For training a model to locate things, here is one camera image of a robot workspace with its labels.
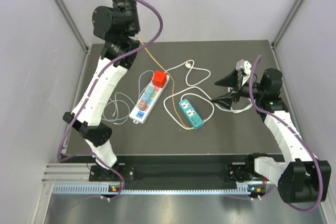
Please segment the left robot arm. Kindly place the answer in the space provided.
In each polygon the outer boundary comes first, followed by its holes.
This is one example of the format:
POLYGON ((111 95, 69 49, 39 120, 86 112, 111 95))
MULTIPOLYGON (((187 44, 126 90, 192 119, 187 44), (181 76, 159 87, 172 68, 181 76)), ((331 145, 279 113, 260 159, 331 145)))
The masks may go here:
POLYGON ((112 7, 99 6, 94 10, 92 24, 93 34, 104 40, 104 47, 83 97, 71 112, 63 115, 63 120, 88 143, 102 166, 102 176, 114 180, 119 168, 110 143, 112 129, 101 120, 112 92, 137 56, 131 54, 112 63, 118 56, 139 47, 139 41, 133 39, 140 31, 137 4, 134 0, 112 0, 112 7))

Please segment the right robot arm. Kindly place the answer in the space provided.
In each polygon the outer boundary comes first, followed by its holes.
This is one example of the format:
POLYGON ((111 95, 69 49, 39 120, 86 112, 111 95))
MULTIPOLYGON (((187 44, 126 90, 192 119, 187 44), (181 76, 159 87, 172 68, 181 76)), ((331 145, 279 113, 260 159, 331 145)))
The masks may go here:
POLYGON ((250 98, 282 152, 284 164, 278 163, 268 154, 250 154, 246 159, 246 176, 252 180, 260 176, 268 179, 277 187, 281 199, 287 204, 325 201, 331 166, 328 161, 312 157, 302 143, 300 133, 280 97, 282 73, 268 68, 260 82, 250 81, 252 76, 250 67, 233 70, 215 82, 215 85, 226 87, 229 92, 211 100, 229 109, 241 97, 250 98))

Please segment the teal power strip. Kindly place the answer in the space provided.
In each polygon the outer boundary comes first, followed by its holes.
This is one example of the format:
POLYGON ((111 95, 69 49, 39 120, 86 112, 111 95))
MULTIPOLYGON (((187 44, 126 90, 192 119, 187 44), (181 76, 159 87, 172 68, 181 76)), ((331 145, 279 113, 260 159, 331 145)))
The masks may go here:
POLYGON ((188 122, 191 124, 191 127, 185 127, 182 125, 182 128, 185 130, 198 130, 203 127, 204 120, 200 115, 195 111, 194 107, 191 105, 188 99, 183 99, 179 102, 179 108, 186 116, 188 122))

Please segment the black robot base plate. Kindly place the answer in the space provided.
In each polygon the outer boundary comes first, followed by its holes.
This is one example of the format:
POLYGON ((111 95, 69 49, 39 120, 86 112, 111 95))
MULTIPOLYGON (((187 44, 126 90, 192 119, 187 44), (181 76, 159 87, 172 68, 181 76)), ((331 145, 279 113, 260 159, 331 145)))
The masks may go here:
POLYGON ((253 173, 266 153, 222 155, 119 155, 113 166, 129 190, 233 189, 253 173))

